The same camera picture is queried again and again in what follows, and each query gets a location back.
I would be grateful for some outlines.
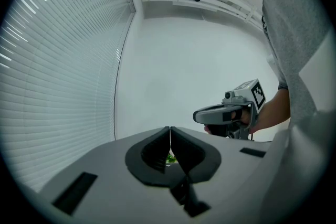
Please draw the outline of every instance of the person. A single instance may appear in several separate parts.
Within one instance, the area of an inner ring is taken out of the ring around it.
[[[258,123],[250,133],[289,118],[289,127],[292,127],[316,111],[299,72],[319,48],[331,26],[319,0],[263,0],[262,11],[264,33],[279,71],[279,87],[274,98],[261,110]],[[249,117],[249,111],[244,110],[240,120],[248,124]]]

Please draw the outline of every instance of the white wall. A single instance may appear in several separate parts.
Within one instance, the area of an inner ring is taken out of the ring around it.
[[[220,103],[225,91],[258,78],[270,100],[278,81],[261,42],[230,25],[186,18],[143,21],[136,46],[121,62],[118,139],[162,126],[203,131],[193,112]],[[272,140],[279,126],[262,130]]]

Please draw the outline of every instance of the hand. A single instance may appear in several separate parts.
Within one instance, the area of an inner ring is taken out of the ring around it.
[[[236,116],[236,112],[232,112],[231,114],[231,119],[234,119]],[[250,123],[250,118],[251,118],[251,113],[250,113],[250,108],[243,108],[243,112],[242,112],[242,117],[240,118],[240,121],[242,122],[242,124],[244,125],[248,125]],[[204,127],[204,130],[208,133],[211,134],[208,126]],[[252,128],[250,128],[249,130],[249,134],[253,134],[257,131],[257,128],[254,126]]]

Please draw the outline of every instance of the gray sweatshirt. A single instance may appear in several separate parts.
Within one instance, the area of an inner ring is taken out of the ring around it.
[[[262,11],[280,74],[279,88],[289,90],[291,127],[316,111],[299,72],[319,48],[331,22],[319,0],[264,0]]]

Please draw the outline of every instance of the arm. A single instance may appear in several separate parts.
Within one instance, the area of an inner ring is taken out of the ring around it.
[[[280,89],[274,98],[264,105],[263,109],[260,111],[258,123],[255,127],[251,128],[250,133],[255,133],[259,130],[273,127],[288,120],[289,118],[289,91],[287,89]]]

